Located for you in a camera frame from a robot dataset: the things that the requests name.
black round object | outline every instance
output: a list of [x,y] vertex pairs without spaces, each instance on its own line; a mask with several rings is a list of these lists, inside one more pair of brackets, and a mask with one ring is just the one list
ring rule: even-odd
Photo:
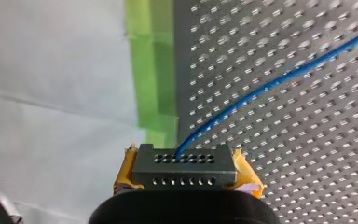
[[97,208],[89,224],[279,224],[265,203],[239,191],[134,190]]

blue wire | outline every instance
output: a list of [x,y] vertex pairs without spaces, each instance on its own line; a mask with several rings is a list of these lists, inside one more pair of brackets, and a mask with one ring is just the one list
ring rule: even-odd
[[358,36],[356,36],[353,40],[341,45],[340,47],[333,49],[325,55],[309,62],[304,65],[299,66],[297,69],[292,70],[288,72],[286,75],[280,76],[275,78],[274,80],[270,81],[269,83],[265,84],[264,86],[260,87],[259,89],[250,92],[246,96],[242,97],[240,100],[238,100],[235,104],[227,107],[224,109],[220,114],[216,115],[214,118],[210,119],[203,125],[201,125],[195,132],[193,132],[175,151],[175,157],[176,159],[179,159],[180,155],[191,145],[192,141],[195,141],[207,132],[208,130],[212,129],[212,127],[219,122],[223,121],[227,116],[234,113],[238,108],[241,106],[247,105],[249,102],[260,96],[261,94],[264,94],[271,89],[282,85],[283,83],[287,82],[290,79],[300,77],[309,71],[313,70],[314,68],[318,67],[319,65],[337,57],[342,52],[354,49],[358,45]]

green tape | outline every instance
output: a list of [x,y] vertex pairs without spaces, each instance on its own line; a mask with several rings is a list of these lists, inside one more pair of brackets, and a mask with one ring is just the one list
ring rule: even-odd
[[175,147],[177,132],[172,0],[126,0],[138,125],[146,143]]

metal panel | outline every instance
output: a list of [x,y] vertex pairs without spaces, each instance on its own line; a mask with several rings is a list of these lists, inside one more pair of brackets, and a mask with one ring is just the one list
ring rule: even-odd
[[[176,1],[179,141],[358,35],[358,1]],[[192,147],[247,147],[287,223],[358,223],[358,48],[281,85]]]

white surface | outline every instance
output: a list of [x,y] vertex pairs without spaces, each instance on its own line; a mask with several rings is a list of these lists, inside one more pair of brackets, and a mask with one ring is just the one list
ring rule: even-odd
[[25,223],[86,223],[144,139],[123,1],[0,0],[0,191]]

